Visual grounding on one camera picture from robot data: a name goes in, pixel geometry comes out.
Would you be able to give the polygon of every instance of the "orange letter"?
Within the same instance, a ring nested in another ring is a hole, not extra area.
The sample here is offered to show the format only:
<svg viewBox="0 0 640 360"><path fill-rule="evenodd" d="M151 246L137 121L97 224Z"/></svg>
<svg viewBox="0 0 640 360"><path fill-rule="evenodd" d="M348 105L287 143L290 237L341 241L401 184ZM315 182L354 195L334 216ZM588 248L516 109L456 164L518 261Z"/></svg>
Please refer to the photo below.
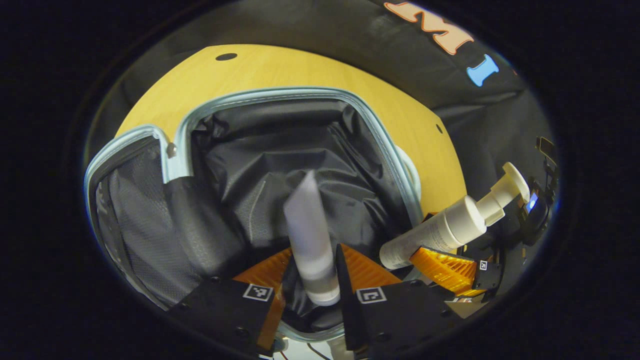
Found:
<svg viewBox="0 0 640 360"><path fill-rule="evenodd" d="M385 7L392 11L394 14L402 17L404 20L410 22L417 22L416 15L422 14L422 30L427 32L444 31L442 34L434 34L433 40L440 45L444 51L451 55L456 54L456 50L460 45L468 41L474 41L474 39L464 32L462 29L446 24L441 17L430 13L425 9L419 8L411 3L401 3L398 5L392 3L385 3Z"/></svg>

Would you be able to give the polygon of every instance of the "white tube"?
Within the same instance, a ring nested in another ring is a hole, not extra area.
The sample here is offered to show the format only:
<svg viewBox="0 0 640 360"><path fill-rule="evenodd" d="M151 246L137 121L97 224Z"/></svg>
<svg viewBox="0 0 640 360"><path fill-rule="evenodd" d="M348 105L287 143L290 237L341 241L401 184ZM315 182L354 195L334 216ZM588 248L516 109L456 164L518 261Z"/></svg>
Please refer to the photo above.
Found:
<svg viewBox="0 0 640 360"><path fill-rule="evenodd" d="M340 300L324 209L313 170L284 204L291 251L309 299L329 306Z"/></svg>
<svg viewBox="0 0 640 360"><path fill-rule="evenodd" d="M382 245L382 265L389 269L409 266L409 258L421 246L449 252L484 234L487 226L504 216L503 207L518 195L529 202L529 187L522 175L511 163L502 168L504 176L479 202L465 195L444 211Z"/></svg>

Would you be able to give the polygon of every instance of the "blue letter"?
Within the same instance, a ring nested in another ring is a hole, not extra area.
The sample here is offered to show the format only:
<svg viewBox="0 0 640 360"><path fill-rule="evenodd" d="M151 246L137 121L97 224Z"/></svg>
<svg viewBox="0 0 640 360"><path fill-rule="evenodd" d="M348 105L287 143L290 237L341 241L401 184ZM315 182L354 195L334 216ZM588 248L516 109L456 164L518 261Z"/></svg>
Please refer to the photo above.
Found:
<svg viewBox="0 0 640 360"><path fill-rule="evenodd" d="M498 71L500 71L498 69L498 65L496 65L495 62L493 62L493 59L491 59L491 56L487 54L484 54L484 61L481 62L480 65L473 69L470 67L467 68L467 74L471 78L471 81L473 81L477 86L482 86L484 79Z"/></svg>

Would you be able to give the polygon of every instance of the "black fabric cover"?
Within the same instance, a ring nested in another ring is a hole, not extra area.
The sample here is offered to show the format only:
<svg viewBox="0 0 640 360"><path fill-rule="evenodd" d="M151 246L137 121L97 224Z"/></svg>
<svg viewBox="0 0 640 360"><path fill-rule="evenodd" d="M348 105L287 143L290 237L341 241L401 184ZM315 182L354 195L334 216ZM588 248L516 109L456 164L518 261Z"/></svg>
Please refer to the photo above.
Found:
<svg viewBox="0 0 640 360"><path fill-rule="evenodd" d="M181 244L163 189L158 142L115 167L95 190L96 232L163 304L172 306L200 282Z"/></svg>
<svg viewBox="0 0 640 360"><path fill-rule="evenodd" d="M219 111L191 140L194 177L162 184L156 142L95 191L105 246L167 306L202 279L233 277L290 246L282 207L312 169L333 248L346 243L377 260L383 243L411 228L389 165L344 101ZM296 277L284 319L312 332L339 324L341 315L311 303Z"/></svg>
<svg viewBox="0 0 640 360"><path fill-rule="evenodd" d="M214 193L250 243L250 264L289 246L282 207L310 169L333 248L346 243L378 260L383 243L411 228L388 164L359 113L344 101L264 102L218 111L193 141L195 167L201 168L196 176L209 171ZM306 332L341 321L336 309L309 301L299 278L287 312L285 321Z"/></svg>

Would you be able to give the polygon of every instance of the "yellow wooden panel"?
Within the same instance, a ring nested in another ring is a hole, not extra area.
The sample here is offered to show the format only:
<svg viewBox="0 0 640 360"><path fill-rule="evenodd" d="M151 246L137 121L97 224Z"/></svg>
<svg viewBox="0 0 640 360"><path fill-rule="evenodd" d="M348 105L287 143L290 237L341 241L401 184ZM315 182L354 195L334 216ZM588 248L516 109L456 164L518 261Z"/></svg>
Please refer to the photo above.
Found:
<svg viewBox="0 0 640 360"><path fill-rule="evenodd" d="M236 53L237 57L216 60L226 53ZM143 95L117 135L138 125L155 124L172 141L180 121L203 102L274 86L329 86L360 96L381 119L392 141L413 160L420 175L424 214L441 211L467 193L451 139L433 112L360 69L284 47L239 44L202 49Z"/></svg>

